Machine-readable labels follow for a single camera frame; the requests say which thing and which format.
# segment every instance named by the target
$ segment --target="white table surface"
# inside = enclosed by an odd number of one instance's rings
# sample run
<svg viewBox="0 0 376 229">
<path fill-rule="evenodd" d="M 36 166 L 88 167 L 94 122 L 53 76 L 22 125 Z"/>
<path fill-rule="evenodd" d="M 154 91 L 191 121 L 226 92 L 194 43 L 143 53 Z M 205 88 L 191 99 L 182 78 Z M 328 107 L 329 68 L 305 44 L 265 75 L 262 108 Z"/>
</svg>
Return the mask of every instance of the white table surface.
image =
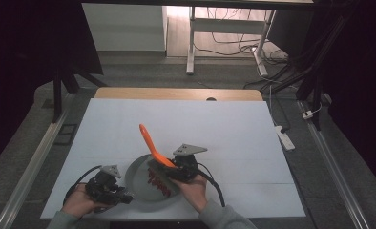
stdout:
<svg viewBox="0 0 376 229">
<path fill-rule="evenodd" d="M 226 204 L 243 216 L 305 216 L 265 102 L 98 98 L 87 108 L 41 218 L 51 219 L 69 187 L 92 167 L 117 164 L 125 175 L 135 159 L 149 154 L 140 123 L 169 158 L 182 143 L 207 148 L 197 161 L 211 171 Z M 118 184 L 124 185 L 123 178 Z M 219 202 L 210 184 L 206 195 Z M 160 203 L 133 200 L 87 217 L 177 220 L 197 219 L 198 213 L 177 195 Z"/>
</svg>

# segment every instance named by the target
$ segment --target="black cord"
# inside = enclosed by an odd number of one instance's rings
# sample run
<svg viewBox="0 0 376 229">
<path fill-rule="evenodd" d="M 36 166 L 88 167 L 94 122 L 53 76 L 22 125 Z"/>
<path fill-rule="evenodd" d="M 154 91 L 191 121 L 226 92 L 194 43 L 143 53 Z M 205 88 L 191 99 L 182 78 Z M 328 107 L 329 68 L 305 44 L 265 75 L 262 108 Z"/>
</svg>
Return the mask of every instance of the black cord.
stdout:
<svg viewBox="0 0 376 229">
<path fill-rule="evenodd" d="M 208 89 L 213 89 L 212 87 L 210 87 L 210 86 L 208 86 L 208 85 L 206 85 L 206 84 L 204 84 L 204 83 L 202 83 L 202 82 L 197 82 L 199 85 L 202 85 L 203 87 L 205 87 L 205 88 L 208 88 Z"/>
<path fill-rule="evenodd" d="M 272 77 L 270 78 L 271 80 L 269 80 L 264 86 L 262 86 L 262 87 L 260 88 L 260 92 L 261 92 L 262 94 L 265 94 L 264 90 L 265 90 L 268 86 L 270 86 L 270 85 L 273 83 L 273 81 L 277 81 L 279 78 L 281 78 L 281 77 L 283 76 L 283 74 L 286 73 L 286 71 L 288 71 L 288 70 L 290 69 L 290 67 L 291 67 L 291 66 L 290 66 L 289 64 L 286 64 L 285 66 L 283 66 L 283 68 L 281 68 L 279 72 L 277 72 L 274 76 L 272 76 Z"/>
<path fill-rule="evenodd" d="M 307 62 L 312 57 L 313 53 L 316 51 L 318 46 L 324 39 L 330 34 L 330 32 L 334 29 L 335 22 L 331 23 L 331 25 L 327 26 L 326 30 L 321 34 L 320 37 L 302 54 L 294 57 L 289 57 L 288 61 L 294 65 L 302 65 L 304 62 Z"/>
<path fill-rule="evenodd" d="M 209 177 L 207 174 L 203 173 L 201 170 L 198 170 L 198 174 L 205 177 L 209 181 L 209 183 L 211 183 L 216 188 L 219 194 L 220 204 L 222 207 L 225 207 L 226 205 L 224 204 L 223 193 L 221 192 L 221 189 L 219 185 L 215 182 L 215 180 Z"/>
<path fill-rule="evenodd" d="M 221 52 L 215 52 L 215 51 L 211 51 L 211 50 L 202 50 L 200 48 L 198 48 L 195 43 L 194 43 L 194 47 L 195 49 L 199 50 L 199 51 L 204 51 L 204 52 L 212 52 L 212 53 L 216 53 L 216 54 L 221 54 L 221 55 L 236 55 L 236 54 L 240 54 L 242 53 L 242 51 L 240 52 L 233 52 L 233 53 L 221 53 Z"/>
<path fill-rule="evenodd" d="M 254 51 L 253 48 L 257 48 L 259 44 L 254 44 L 254 45 L 245 45 L 245 46 L 239 46 L 239 49 L 242 53 L 252 53 Z"/>
<path fill-rule="evenodd" d="M 206 168 L 206 166 L 204 166 L 204 165 L 201 164 L 201 163 L 197 163 L 197 164 L 200 165 L 200 166 L 202 166 L 203 168 L 205 168 L 205 170 L 208 172 L 209 176 L 210 176 L 211 178 L 213 178 L 211 172 L 208 170 L 208 168 Z"/>
<path fill-rule="evenodd" d="M 270 78 L 263 78 L 261 80 L 258 80 L 258 81 L 254 81 L 254 82 L 248 82 L 246 84 L 244 84 L 244 86 L 242 87 L 243 89 L 247 89 L 248 86 L 250 85 L 255 85 L 255 84 L 260 84 L 260 83 L 263 83 L 263 82 L 267 82 L 267 84 L 265 84 L 264 86 L 262 86 L 260 92 L 262 93 L 262 90 L 267 87 L 271 81 L 274 81 L 275 79 L 279 78 L 282 76 L 282 74 L 284 74 L 287 69 L 289 68 L 290 66 L 288 64 L 286 64 L 285 66 L 283 66 L 279 72 L 277 72 L 276 74 L 274 74 L 273 76 L 271 76 Z"/>
<path fill-rule="evenodd" d="M 65 196 L 64 199 L 63 199 L 63 205 L 64 205 L 64 203 L 66 202 L 66 200 L 69 198 L 69 196 L 74 192 L 74 190 L 75 190 L 75 188 L 77 187 L 77 185 L 80 184 L 81 180 L 82 180 L 86 175 L 88 175 L 90 172 L 92 172 L 92 171 L 94 171 L 94 170 L 96 170 L 96 169 L 99 169 L 99 168 L 101 168 L 101 167 L 102 167 L 101 165 L 98 165 L 98 166 L 93 167 L 93 168 L 90 169 L 89 171 L 85 172 L 85 173 L 83 174 L 83 176 L 81 176 L 81 177 L 75 182 L 75 184 L 72 185 L 72 186 L 69 188 L 69 190 L 68 190 L 67 193 L 66 193 L 66 196 Z"/>
<path fill-rule="evenodd" d="M 270 65 L 278 65 L 278 64 L 285 64 L 288 62 L 287 58 L 272 58 L 272 53 L 279 52 L 280 50 L 275 50 L 271 53 L 269 53 L 269 57 L 266 56 L 265 51 L 262 50 L 263 58 L 265 62 L 267 62 Z"/>
<path fill-rule="evenodd" d="M 283 113 L 283 118 L 285 119 L 285 122 L 286 122 L 286 124 L 287 124 L 286 127 L 283 127 L 283 126 L 282 126 L 282 129 L 281 129 L 281 133 L 285 133 L 286 131 L 290 130 L 290 128 L 291 128 L 290 121 L 289 121 L 288 117 L 286 116 L 286 113 L 285 113 L 285 111 L 283 110 L 282 104 L 281 104 L 281 102 L 279 101 L 279 99 L 277 98 L 277 95 L 274 94 L 274 97 L 275 97 L 275 100 L 276 100 L 277 103 L 278 103 L 278 106 L 279 106 L 280 109 L 281 109 L 281 112 Z M 271 113 L 271 117 L 272 117 L 272 119 L 274 120 L 275 124 L 278 125 L 278 122 L 277 122 L 277 120 L 275 120 L 275 118 L 274 118 L 274 116 L 273 116 L 273 114 L 272 114 L 272 111 L 270 111 L 270 113 Z"/>
<path fill-rule="evenodd" d="M 253 41 L 260 41 L 260 39 L 253 39 L 253 40 L 238 40 L 238 41 L 218 41 L 216 40 L 214 33 L 212 32 L 212 36 L 214 38 L 215 43 L 220 43 L 220 44 L 236 44 L 236 43 L 244 43 L 244 42 L 253 42 Z"/>
</svg>

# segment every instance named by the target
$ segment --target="black cable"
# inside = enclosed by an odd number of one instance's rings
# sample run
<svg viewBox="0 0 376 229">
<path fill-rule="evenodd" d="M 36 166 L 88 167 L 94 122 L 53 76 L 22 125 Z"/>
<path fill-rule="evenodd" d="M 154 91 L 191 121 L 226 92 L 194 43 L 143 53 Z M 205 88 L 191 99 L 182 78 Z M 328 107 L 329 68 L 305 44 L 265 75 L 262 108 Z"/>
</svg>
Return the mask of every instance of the black cable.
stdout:
<svg viewBox="0 0 376 229">
<path fill-rule="evenodd" d="M 209 13 L 212 14 L 212 12 L 209 10 L 209 7 L 207 7 L 206 9 L 207 9 L 207 12 L 208 12 L 208 18 L 210 18 L 210 17 L 209 17 Z"/>
<path fill-rule="evenodd" d="M 283 76 L 283 74 L 286 73 L 286 71 L 288 71 L 288 70 L 289 70 L 288 68 L 283 69 L 282 72 L 279 72 L 279 73 L 275 74 L 273 77 L 271 77 L 272 80 L 269 80 L 264 86 L 262 86 L 262 87 L 260 88 L 260 92 L 261 92 L 262 94 L 266 94 L 266 93 L 264 92 L 264 90 L 265 90 L 268 86 L 270 86 L 272 83 L 274 83 L 274 81 L 275 81 L 275 82 L 280 82 L 280 83 L 282 83 L 282 81 L 277 81 L 277 80 L 278 80 L 279 78 L 281 78 L 281 77 Z M 295 73 L 296 73 L 296 72 L 293 72 L 292 74 L 290 74 L 290 75 L 288 76 L 288 78 L 289 78 L 289 77 L 292 77 L 293 75 L 295 75 Z"/>
<path fill-rule="evenodd" d="M 198 48 L 195 43 L 194 43 L 194 47 L 195 49 L 199 50 L 199 51 L 203 51 L 203 52 L 212 52 L 212 53 L 216 53 L 216 54 L 221 54 L 221 55 L 236 55 L 236 54 L 241 54 L 241 51 L 240 52 L 233 52 L 233 53 L 221 53 L 221 52 L 215 52 L 215 51 L 211 51 L 211 50 L 202 50 L 200 48 Z"/>
<path fill-rule="evenodd" d="M 270 78 L 267 78 L 267 83 L 262 86 L 260 88 L 260 92 L 262 94 L 264 94 L 264 89 L 267 88 L 269 85 L 271 85 L 273 83 L 273 81 L 276 81 L 277 79 L 279 79 L 281 76 L 283 76 L 284 73 L 286 73 L 286 71 L 289 69 L 290 65 L 289 64 L 286 64 L 285 66 L 283 66 L 279 72 L 277 72 L 276 74 L 274 74 L 273 76 L 271 76 Z"/>
<path fill-rule="evenodd" d="M 67 193 L 66 193 L 66 196 L 65 196 L 64 199 L 63 199 L 63 205 L 64 205 L 64 203 L 66 202 L 66 200 L 69 198 L 69 196 L 74 192 L 74 190 L 75 190 L 75 188 L 77 187 L 77 185 L 80 184 L 81 180 L 82 180 L 86 175 L 88 175 L 90 172 L 92 172 L 92 171 L 94 171 L 94 170 L 96 170 L 96 169 L 99 169 L 99 168 L 101 168 L 101 167 L 102 167 L 101 165 L 98 165 L 98 166 L 93 167 L 93 168 L 90 169 L 89 171 L 85 172 L 85 173 L 83 174 L 83 176 L 81 176 L 81 177 L 75 182 L 75 184 L 72 185 L 72 186 L 69 188 L 69 190 L 68 190 Z"/>
<path fill-rule="evenodd" d="M 200 165 L 200 166 L 202 166 L 203 168 L 205 168 L 205 170 L 208 172 L 209 176 L 210 176 L 211 178 L 213 178 L 211 172 L 208 170 L 208 168 L 206 168 L 206 166 L 204 166 L 204 165 L 201 164 L 201 163 L 197 163 L 197 164 Z"/>
<path fill-rule="evenodd" d="M 211 18 L 210 15 L 209 15 L 209 13 L 211 13 L 210 10 L 209 10 L 209 8 L 207 8 L 207 13 L 208 13 L 208 18 Z M 250 9 L 250 11 L 248 12 L 247 20 L 250 18 L 250 15 L 251 15 L 251 9 Z M 212 15 L 212 16 L 213 16 L 214 19 L 217 19 L 217 18 L 216 18 L 216 10 L 215 10 L 215 16 L 214 16 L 214 15 Z M 241 36 L 241 39 L 240 39 L 239 41 L 218 41 L 218 40 L 215 38 L 215 34 L 212 32 L 212 38 L 214 39 L 214 41 L 215 41 L 216 43 L 219 43 L 219 44 L 236 44 L 236 43 L 239 43 L 239 50 L 240 50 L 241 52 L 244 52 L 244 53 L 250 53 L 250 52 L 245 52 L 245 50 L 248 50 L 248 49 L 250 49 L 250 48 L 253 48 L 255 45 L 248 45 L 248 46 L 243 46 L 243 47 L 241 47 L 240 44 L 241 44 L 241 43 L 244 43 L 244 42 L 255 42 L 255 41 L 260 41 L 260 39 L 242 40 L 243 37 L 244 37 L 244 34 Z M 198 49 L 198 50 L 199 50 L 199 51 L 205 51 L 205 52 L 213 52 L 213 51 L 210 51 L 210 50 L 200 50 L 200 49 Z"/>
<path fill-rule="evenodd" d="M 319 31 L 321 31 L 323 29 L 323 26 L 327 24 L 326 21 L 329 18 L 329 15 L 331 14 L 331 12 L 333 10 L 333 4 L 334 4 L 333 0 L 330 0 L 330 2 L 331 2 L 330 8 L 328 9 L 328 11 L 325 14 L 324 18 L 320 21 L 319 25 L 318 26 L 314 26 L 314 27 L 311 28 L 311 30 L 313 30 L 313 32 L 317 33 Z"/>
<path fill-rule="evenodd" d="M 302 65 L 303 62 L 309 61 L 311 56 L 313 55 L 314 51 L 318 48 L 318 45 L 324 41 L 324 39 L 330 34 L 330 31 L 332 31 L 335 27 L 335 22 L 333 22 L 331 25 L 327 27 L 327 29 L 321 34 L 321 37 L 317 39 L 305 52 L 302 54 L 291 57 L 288 59 L 290 63 L 293 63 L 294 65 Z"/>
<path fill-rule="evenodd" d="M 262 50 L 262 54 L 263 54 L 262 60 L 264 60 L 265 62 L 267 62 L 270 65 L 277 65 L 277 64 L 285 64 L 285 63 L 287 63 L 288 62 L 287 58 L 272 58 L 272 53 L 278 52 L 278 51 L 280 51 L 280 50 L 275 50 L 275 51 L 269 53 L 269 57 L 267 57 L 266 54 L 265 54 L 265 51 Z"/>
<path fill-rule="evenodd" d="M 224 204 L 223 193 L 221 192 L 221 189 L 219 185 L 215 182 L 215 180 L 209 177 L 207 174 L 203 173 L 201 170 L 198 170 L 198 174 L 205 177 L 209 181 L 209 183 L 211 183 L 216 188 L 219 194 L 220 204 L 222 207 L 225 207 L 226 205 Z"/>
<path fill-rule="evenodd" d="M 290 128 L 291 128 L 290 121 L 289 121 L 289 119 L 288 119 L 288 117 L 287 117 L 285 111 L 283 110 L 282 104 L 281 104 L 281 102 L 279 101 L 277 95 L 274 94 L 274 97 L 275 97 L 275 100 L 276 100 L 277 103 L 278 103 L 278 106 L 280 106 L 280 109 L 281 109 L 281 111 L 282 111 L 282 113 L 283 113 L 283 118 L 285 119 L 285 121 L 286 121 L 286 123 L 287 123 L 287 126 L 286 126 L 286 127 L 283 127 L 283 126 L 282 126 L 282 130 L 281 130 L 281 133 L 285 133 L 286 131 L 290 130 Z"/>
<path fill-rule="evenodd" d="M 208 89 L 213 89 L 212 87 L 210 87 L 210 86 L 208 86 L 208 85 L 206 85 L 206 84 L 204 84 L 204 83 L 202 83 L 202 82 L 197 82 L 199 85 L 202 85 L 203 87 L 205 87 L 205 88 L 208 88 Z"/>
<path fill-rule="evenodd" d="M 239 18 L 240 18 L 242 9 L 234 9 L 232 15 L 229 18 L 227 18 L 227 19 L 230 19 L 230 18 L 236 16 L 236 14 L 238 14 L 239 10 L 240 10 L 240 14 L 239 14 Z"/>
<path fill-rule="evenodd" d="M 288 64 L 283 66 L 279 72 L 277 72 L 274 76 L 271 76 L 271 78 L 263 78 L 263 79 L 260 79 L 260 80 L 257 80 L 257 81 L 254 81 L 254 82 L 248 82 L 246 84 L 244 84 L 244 86 L 242 87 L 243 89 L 247 89 L 248 86 L 250 85 L 255 85 L 255 84 L 259 84 L 259 83 L 263 83 L 265 81 L 267 82 L 271 82 L 271 80 L 273 81 L 279 74 L 283 74 L 285 71 L 286 71 L 286 67 L 289 66 Z"/>
<path fill-rule="evenodd" d="M 226 14 L 224 14 L 224 17 L 221 18 L 220 21 L 224 20 L 227 17 L 227 14 L 229 14 L 229 9 L 228 8 L 226 9 Z"/>
<path fill-rule="evenodd" d="M 242 53 L 252 53 L 252 52 L 254 52 L 253 51 L 253 48 L 257 48 L 259 46 L 259 44 L 254 44 L 254 45 L 245 45 L 245 46 L 239 46 L 239 48 L 240 48 L 240 51 L 242 52 Z"/>
</svg>

